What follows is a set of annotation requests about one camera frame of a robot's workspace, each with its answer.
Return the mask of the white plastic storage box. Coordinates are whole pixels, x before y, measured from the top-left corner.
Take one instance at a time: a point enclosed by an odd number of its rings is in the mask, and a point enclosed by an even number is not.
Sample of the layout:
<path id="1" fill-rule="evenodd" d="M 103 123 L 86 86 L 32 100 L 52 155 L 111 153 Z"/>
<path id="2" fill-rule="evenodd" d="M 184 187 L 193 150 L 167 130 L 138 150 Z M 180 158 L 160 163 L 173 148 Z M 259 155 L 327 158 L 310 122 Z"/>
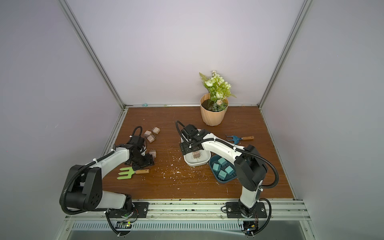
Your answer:
<path id="1" fill-rule="evenodd" d="M 201 144 L 192 147 L 198 141 L 202 140 L 199 137 L 200 129 L 195 127 L 187 126 L 181 130 L 181 143 L 180 148 L 185 162 L 190 167 L 198 167 L 205 165 L 211 158 L 211 152 L 204 150 Z"/>

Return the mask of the teal plastic storage box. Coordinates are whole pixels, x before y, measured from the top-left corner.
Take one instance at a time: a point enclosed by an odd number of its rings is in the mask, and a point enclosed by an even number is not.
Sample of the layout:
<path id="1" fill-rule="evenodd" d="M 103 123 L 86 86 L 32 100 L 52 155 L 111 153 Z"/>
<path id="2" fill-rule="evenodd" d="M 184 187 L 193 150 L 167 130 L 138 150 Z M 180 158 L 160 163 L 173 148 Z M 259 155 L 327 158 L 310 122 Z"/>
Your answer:
<path id="1" fill-rule="evenodd" d="M 238 178 L 235 166 L 219 155 L 214 155 L 210 158 L 209 166 L 216 180 L 220 184 L 226 184 Z"/>

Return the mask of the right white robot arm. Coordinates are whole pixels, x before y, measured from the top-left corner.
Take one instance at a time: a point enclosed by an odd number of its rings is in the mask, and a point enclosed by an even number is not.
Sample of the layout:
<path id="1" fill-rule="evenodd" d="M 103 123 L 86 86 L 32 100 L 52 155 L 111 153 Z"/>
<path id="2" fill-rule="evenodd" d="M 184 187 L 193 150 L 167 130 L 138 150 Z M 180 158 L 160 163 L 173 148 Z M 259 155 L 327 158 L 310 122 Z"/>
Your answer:
<path id="1" fill-rule="evenodd" d="M 274 188 L 279 183 L 277 168 L 261 157 L 252 145 L 238 146 L 218 138 L 209 131 L 198 130 L 191 124 L 185 126 L 180 121 L 176 121 L 175 125 L 182 139 L 180 147 L 184 156 L 204 150 L 223 157 L 234 165 L 237 178 L 242 185 L 236 212 L 245 218 L 252 217 L 256 213 L 256 205 L 262 190 Z"/>

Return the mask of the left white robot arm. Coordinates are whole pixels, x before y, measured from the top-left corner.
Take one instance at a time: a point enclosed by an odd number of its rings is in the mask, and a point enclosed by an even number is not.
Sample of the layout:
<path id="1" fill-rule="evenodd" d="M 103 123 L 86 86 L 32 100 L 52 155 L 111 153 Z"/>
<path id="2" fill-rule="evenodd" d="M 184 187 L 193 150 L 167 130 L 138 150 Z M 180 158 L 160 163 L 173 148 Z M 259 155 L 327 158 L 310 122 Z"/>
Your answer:
<path id="1" fill-rule="evenodd" d="M 103 189 L 103 178 L 121 164 L 118 180 L 131 179 L 134 174 L 146 174 L 154 165 L 153 155 L 146 152 L 145 139 L 131 136 L 126 144 L 113 146 L 111 151 L 86 165 L 70 168 L 59 203 L 67 215 L 85 212 L 112 211 L 113 217 L 130 217 L 137 211 L 129 195 Z"/>

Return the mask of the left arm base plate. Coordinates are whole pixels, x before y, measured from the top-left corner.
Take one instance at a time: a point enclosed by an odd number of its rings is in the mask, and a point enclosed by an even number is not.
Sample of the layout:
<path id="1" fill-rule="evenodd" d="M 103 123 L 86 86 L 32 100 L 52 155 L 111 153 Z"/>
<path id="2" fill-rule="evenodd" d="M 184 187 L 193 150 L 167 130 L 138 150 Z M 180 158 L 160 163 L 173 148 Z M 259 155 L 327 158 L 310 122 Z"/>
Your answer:
<path id="1" fill-rule="evenodd" d="M 146 218 L 149 210 L 149 202 L 133 202 L 127 209 L 113 209 L 108 211 L 109 218 Z"/>

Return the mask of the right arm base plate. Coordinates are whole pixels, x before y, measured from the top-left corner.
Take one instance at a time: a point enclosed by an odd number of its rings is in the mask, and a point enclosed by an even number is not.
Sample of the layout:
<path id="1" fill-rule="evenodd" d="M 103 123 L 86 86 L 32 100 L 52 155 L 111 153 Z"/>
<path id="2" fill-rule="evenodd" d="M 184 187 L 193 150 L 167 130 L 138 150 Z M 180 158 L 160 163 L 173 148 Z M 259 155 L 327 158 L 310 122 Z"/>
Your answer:
<path id="1" fill-rule="evenodd" d="M 262 218 L 266 219 L 268 216 L 268 211 L 264 203 L 256 202 L 252 208 L 247 208 L 241 202 L 226 202 L 224 207 L 224 212 L 229 219 L 235 218 Z"/>

